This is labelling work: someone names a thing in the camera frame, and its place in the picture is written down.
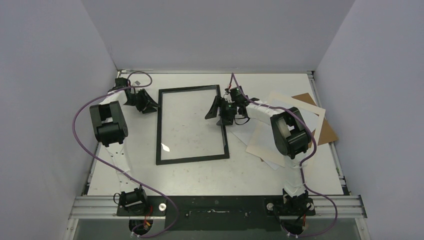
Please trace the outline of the white photo paper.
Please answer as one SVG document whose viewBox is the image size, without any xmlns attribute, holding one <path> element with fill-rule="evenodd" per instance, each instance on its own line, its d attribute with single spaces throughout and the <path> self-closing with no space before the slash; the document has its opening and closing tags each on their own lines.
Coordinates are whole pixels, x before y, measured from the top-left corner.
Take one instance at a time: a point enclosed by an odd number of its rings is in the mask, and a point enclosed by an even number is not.
<svg viewBox="0 0 424 240">
<path fill-rule="evenodd" d="M 316 137 L 319 138 L 320 133 L 321 133 L 321 127 L 322 127 L 323 120 L 324 120 L 325 110 L 322 109 L 322 108 L 319 108 L 319 107 L 317 107 L 314 111 L 310 111 L 309 109 L 305 109 L 305 110 L 312 112 L 312 113 L 319 116 L 318 123 L 317 123 L 316 129 L 315 129 L 315 133 L 317 134 Z M 251 139 L 252 135 L 254 135 L 256 126 L 259 122 L 263 123 L 259 120 L 251 119 L 248 123 L 246 123 L 244 125 L 233 125 L 233 126 L 230 127 L 230 132 L 232 132 L 239 140 L 241 140 L 246 145 L 246 149 L 247 149 L 249 142 L 250 142 L 250 139 Z M 289 159 L 284 160 L 284 166 L 285 166 L 285 163 L 287 161 L 289 161 L 290 159 L 291 158 L 289 157 Z M 273 162 L 266 162 L 266 163 L 270 163 L 270 164 L 275 165 L 275 166 L 278 165 L 278 164 L 275 164 Z"/>
</svg>

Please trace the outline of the cream mat board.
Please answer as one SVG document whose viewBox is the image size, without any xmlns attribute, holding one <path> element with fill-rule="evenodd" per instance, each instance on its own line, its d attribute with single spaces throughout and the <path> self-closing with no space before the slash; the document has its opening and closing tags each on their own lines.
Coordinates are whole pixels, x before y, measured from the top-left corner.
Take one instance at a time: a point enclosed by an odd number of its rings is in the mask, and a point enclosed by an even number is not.
<svg viewBox="0 0 424 240">
<path fill-rule="evenodd" d="M 291 107 L 298 108 L 306 126 L 314 134 L 315 140 L 318 141 L 321 137 L 326 110 L 319 107 L 309 93 L 288 96 L 272 91 L 265 103 L 273 107 L 286 109 Z M 278 151 L 271 125 L 261 121 L 256 124 L 247 144 L 246 152 L 261 158 L 266 163 L 273 163 L 283 168 L 286 166 L 287 161 L 290 160 L 289 156 L 282 155 Z"/>
</svg>

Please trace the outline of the brown cardboard backing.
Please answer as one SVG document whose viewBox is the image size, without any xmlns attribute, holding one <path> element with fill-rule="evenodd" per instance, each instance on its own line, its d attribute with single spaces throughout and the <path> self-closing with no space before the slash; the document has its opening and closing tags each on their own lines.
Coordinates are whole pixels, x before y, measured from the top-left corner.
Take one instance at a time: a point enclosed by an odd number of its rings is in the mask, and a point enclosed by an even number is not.
<svg viewBox="0 0 424 240">
<path fill-rule="evenodd" d="M 273 91 L 269 95 L 268 103 L 272 106 L 281 106 L 288 109 L 293 105 L 287 103 L 287 99 L 287 96 Z M 317 128 L 317 123 L 319 122 L 319 116 L 303 108 L 299 110 L 306 125 L 314 133 Z M 328 121 L 324 119 L 317 144 L 319 146 L 326 145 L 336 140 L 338 140 L 336 133 L 331 128 Z M 255 132 L 249 141 L 246 151 L 261 158 L 265 162 L 272 162 L 282 167 L 285 165 L 284 160 L 289 159 L 288 156 L 281 155 L 277 150 L 271 126 L 262 122 L 257 123 Z"/>
</svg>

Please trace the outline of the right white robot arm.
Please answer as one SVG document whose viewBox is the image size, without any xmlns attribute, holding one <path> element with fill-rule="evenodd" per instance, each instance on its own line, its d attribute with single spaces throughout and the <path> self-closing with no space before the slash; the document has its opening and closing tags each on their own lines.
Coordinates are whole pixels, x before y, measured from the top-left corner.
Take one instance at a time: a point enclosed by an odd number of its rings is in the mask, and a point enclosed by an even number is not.
<svg viewBox="0 0 424 240">
<path fill-rule="evenodd" d="M 313 213 L 312 199 L 304 185 L 301 173 L 301 160 L 298 154 L 305 154 L 311 142 L 311 136 L 302 125 L 303 117 L 296 107 L 288 111 L 273 109 L 258 98 L 246 97 L 241 87 L 226 89 L 223 97 L 215 96 L 205 119 L 220 117 L 218 126 L 231 126 L 236 122 L 236 116 L 241 115 L 247 120 L 258 120 L 271 127 L 273 142 L 278 152 L 283 156 L 285 177 L 283 184 L 283 201 L 280 214 L 286 216 L 304 216 Z"/>
</svg>

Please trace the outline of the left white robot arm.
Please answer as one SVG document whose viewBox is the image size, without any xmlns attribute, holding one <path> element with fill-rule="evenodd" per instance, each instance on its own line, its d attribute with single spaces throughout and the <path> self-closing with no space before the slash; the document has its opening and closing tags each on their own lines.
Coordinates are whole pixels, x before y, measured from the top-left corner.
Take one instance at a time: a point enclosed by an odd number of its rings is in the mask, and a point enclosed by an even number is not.
<svg viewBox="0 0 424 240">
<path fill-rule="evenodd" d="M 119 181 L 118 210 L 141 216 L 148 214 L 152 207 L 143 187 L 130 179 L 132 164 L 125 142 L 129 129 L 123 106 L 150 114 L 157 112 L 159 104 L 145 89 L 132 89 L 129 79 L 118 77 L 108 96 L 89 108 L 95 138 L 105 147 Z"/>
</svg>

